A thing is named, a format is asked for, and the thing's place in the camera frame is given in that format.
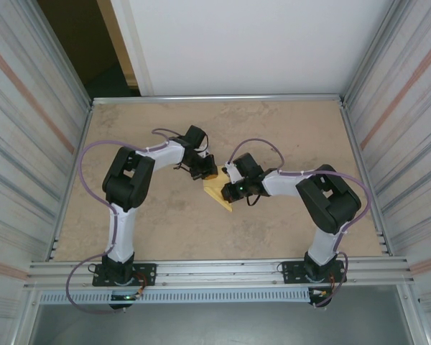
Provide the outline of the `grey metal lower panel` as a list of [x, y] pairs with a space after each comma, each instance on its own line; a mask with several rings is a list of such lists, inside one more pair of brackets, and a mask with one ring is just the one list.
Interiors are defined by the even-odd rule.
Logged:
[[413, 345], [395, 287], [343, 287], [307, 303], [135, 305], [98, 316], [40, 307], [30, 345]]

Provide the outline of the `white door jamb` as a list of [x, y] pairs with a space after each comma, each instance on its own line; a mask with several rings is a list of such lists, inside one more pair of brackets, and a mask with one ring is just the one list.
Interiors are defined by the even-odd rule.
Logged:
[[109, 35], [119, 60], [126, 84], [141, 96], [154, 96], [139, 31], [134, 21], [132, 0], [108, 0], [111, 7]]

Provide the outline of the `translucent corrugated side panel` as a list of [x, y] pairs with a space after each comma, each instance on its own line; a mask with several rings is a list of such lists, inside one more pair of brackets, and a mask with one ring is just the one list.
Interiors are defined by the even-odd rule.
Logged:
[[402, 17], [348, 105], [394, 255], [406, 257], [431, 341], [431, 0]]
[[0, 345], [13, 339], [30, 264], [46, 257], [87, 113], [0, 0]]

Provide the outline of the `aluminium table edge rail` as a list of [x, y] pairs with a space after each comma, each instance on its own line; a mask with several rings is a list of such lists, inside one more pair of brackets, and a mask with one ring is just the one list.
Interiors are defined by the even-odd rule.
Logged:
[[144, 96], [94, 98], [93, 105], [106, 104], [181, 104], [226, 103], [244, 101], [340, 101], [341, 96], [332, 93], [268, 94], [268, 95], [216, 95], [216, 96]]

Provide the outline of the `long aluminium base rail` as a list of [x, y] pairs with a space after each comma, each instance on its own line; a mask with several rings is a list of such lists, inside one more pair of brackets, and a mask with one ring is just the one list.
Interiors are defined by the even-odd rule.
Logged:
[[[267, 288], [283, 285], [282, 259], [158, 261], [154, 289]], [[403, 257], [351, 257], [347, 286], [410, 285], [414, 282]], [[63, 290], [74, 262], [40, 262], [30, 265], [25, 290]]]

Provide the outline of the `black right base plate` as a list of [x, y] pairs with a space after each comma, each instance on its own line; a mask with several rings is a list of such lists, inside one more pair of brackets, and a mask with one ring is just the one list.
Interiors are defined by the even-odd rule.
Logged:
[[285, 284], [331, 283], [331, 278], [335, 282], [347, 281], [344, 277], [345, 264], [341, 260], [334, 260], [324, 266], [305, 261], [282, 262], [280, 272]]

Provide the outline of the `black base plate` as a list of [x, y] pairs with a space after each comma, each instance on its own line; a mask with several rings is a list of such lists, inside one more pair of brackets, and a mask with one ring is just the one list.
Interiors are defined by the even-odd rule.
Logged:
[[155, 285], [157, 266], [151, 263], [133, 263], [120, 267], [90, 264], [88, 271], [93, 274], [92, 286], [94, 287], [141, 287]]
[[324, 266], [305, 261], [282, 262], [280, 272], [285, 284], [331, 283], [331, 278], [335, 282], [347, 281], [344, 277], [345, 264], [341, 260], [334, 260]]

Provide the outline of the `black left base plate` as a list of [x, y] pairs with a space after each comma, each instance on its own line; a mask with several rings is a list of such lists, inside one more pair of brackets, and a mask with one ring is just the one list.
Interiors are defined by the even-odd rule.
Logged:
[[94, 287], [141, 287], [155, 285], [157, 266], [151, 263], [133, 263], [120, 267], [90, 264], [88, 271], [93, 274], [92, 286]]

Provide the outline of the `aluminium table side rail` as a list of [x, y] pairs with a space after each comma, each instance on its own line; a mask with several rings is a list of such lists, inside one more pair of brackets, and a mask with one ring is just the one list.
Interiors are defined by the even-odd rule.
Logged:
[[78, 161], [78, 158], [80, 157], [80, 154], [84, 148], [85, 139], [87, 137], [87, 133], [88, 133], [89, 126], [90, 126], [91, 119], [92, 119], [92, 115], [93, 115], [93, 108], [94, 108], [94, 105], [91, 105], [91, 107], [88, 110], [87, 117], [85, 119], [82, 131], [81, 131], [80, 140], [78, 142], [78, 146], [76, 147], [76, 151], [75, 151], [75, 154], [73, 156], [73, 166], [71, 168], [70, 174], [69, 174], [68, 179], [67, 179], [67, 183], [65, 185], [65, 191], [62, 195], [60, 207], [59, 207], [59, 210], [57, 213], [57, 218], [55, 219], [55, 225], [53, 228], [52, 238], [51, 238], [51, 241], [50, 241], [48, 248], [47, 248], [46, 257], [44, 258], [45, 262], [52, 260], [52, 258], [54, 257], [54, 253], [57, 249], [57, 244], [58, 244], [59, 238], [60, 238], [60, 232], [62, 231], [62, 225], [63, 225], [64, 219], [65, 219], [65, 214], [66, 214], [67, 207], [69, 204], [70, 195], [71, 195], [71, 192], [73, 189], [73, 183], [75, 180], [75, 176], [77, 175], [77, 171], [78, 171], [77, 161]]
[[362, 139], [362, 136], [357, 133], [351, 110], [343, 98], [339, 101], [339, 109], [351, 150], [356, 161], [358, 173], [361, 176], [362, 182], [369, 189], [369, 194], [371, 196], [371, 218], [373, 220], [377, 236], [381, 239], [381, 252], [384, 256], [392, 257], [394, 253], [391, 247], [391, 239], [387, 233], [388, 226], [386, 225], [386, 220], [376, 194], [374, 178], [371, 176], [369, 169], [369, 156], [366, 153], [368, 144], [366, 143], [366, 140]]

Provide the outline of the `aluminium frame upright post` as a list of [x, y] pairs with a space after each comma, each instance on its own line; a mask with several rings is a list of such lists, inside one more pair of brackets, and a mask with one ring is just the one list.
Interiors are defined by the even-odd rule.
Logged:
[[91, 98], [37, 0], [11, 0], [11, 3], [23, 16], [31, 33], [36, 34], [37, 44], [55, 66], [78, 105], [89, 111]]
[[404, 14], [412, 7], [417, 0], [392, 0], [384, 18], [376, 30], [362, 60], [360, 61], [355, 73], [351, 77], [344, 92], [340, 95], [340, 101], [344, 107], [353, 101], [361, 89], [364, 81], [371, 69], [374, 67], [382, 50], [388, 45], [388, 41], [396, 31]]

